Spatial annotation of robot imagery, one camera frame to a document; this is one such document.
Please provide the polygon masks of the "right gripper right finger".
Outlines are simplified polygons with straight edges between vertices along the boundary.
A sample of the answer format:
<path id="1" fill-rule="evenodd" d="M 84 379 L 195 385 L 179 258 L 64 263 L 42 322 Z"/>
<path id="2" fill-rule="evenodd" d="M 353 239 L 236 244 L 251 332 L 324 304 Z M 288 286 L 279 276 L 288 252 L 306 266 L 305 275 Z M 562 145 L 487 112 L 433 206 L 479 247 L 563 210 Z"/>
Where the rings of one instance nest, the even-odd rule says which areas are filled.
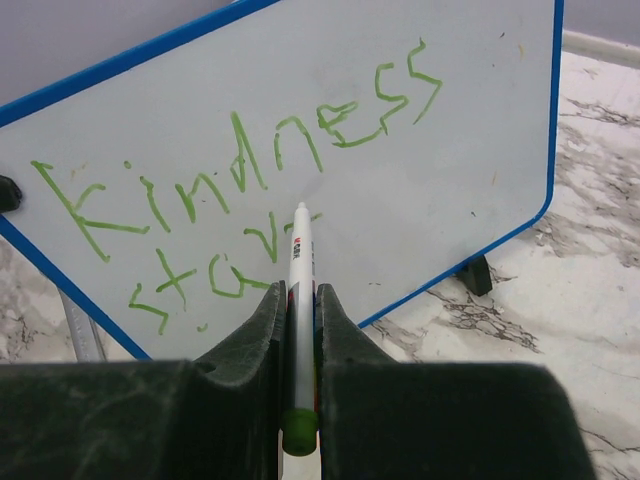
<path id="1" fill-rule="evenodd" d="M 320 286 L 319 409 L 326 479 L 592 479 L 565 390 L 526 363 L 404 363 Z"/>

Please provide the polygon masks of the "white marker pen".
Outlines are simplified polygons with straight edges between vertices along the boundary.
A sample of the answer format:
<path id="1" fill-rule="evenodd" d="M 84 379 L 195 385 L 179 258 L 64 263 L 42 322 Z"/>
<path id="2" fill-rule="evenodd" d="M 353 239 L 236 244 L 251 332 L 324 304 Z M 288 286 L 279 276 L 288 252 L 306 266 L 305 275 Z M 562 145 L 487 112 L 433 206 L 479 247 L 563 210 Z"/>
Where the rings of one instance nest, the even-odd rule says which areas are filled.
<path id="1" fill-rule="evenodd" d="M 316 450 L 315 266 L 311 215 L 301 202 L 291 234 L 286 309 L 282 448 L 296 457 Z"/>

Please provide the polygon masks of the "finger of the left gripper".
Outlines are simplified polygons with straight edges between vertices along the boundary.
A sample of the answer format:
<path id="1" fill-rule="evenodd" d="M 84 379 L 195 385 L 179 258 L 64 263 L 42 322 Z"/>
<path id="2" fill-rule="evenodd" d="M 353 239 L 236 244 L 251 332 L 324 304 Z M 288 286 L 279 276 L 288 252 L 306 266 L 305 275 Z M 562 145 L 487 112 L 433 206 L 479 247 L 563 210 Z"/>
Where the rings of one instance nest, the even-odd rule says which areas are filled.
<path id="1" fill-rule="evenodd" d="M 17 210 L 22 202 L 23 193 L 13 179 L 0 176 L 0 213 Z"/>

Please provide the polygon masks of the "blue framed whiteboard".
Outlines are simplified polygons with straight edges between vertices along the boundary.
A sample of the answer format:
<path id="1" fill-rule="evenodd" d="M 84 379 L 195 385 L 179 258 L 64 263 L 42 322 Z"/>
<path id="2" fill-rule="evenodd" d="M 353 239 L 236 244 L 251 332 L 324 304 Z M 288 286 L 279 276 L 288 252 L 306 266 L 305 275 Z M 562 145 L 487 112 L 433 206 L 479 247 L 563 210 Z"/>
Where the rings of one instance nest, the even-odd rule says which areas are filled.
<path id="1" fill-rule="evenodd" d="M 288 275 L 369 323 L 553 194 L 560 1 L 239 1 L 1 109 L 2 236 L 137 358 L 195 358 Z"/>

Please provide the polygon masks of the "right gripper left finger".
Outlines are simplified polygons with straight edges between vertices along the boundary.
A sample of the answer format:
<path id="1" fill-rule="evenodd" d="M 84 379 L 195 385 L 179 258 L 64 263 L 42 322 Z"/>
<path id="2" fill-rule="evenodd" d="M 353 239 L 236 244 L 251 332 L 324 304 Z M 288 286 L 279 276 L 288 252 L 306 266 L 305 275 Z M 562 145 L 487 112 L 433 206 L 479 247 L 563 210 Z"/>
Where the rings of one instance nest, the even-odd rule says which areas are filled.
<path id="1" fill-rule="evenodd" d="M 194 361 L 5 365 L 5 479 L 278 479 L 286 292 Z"/>

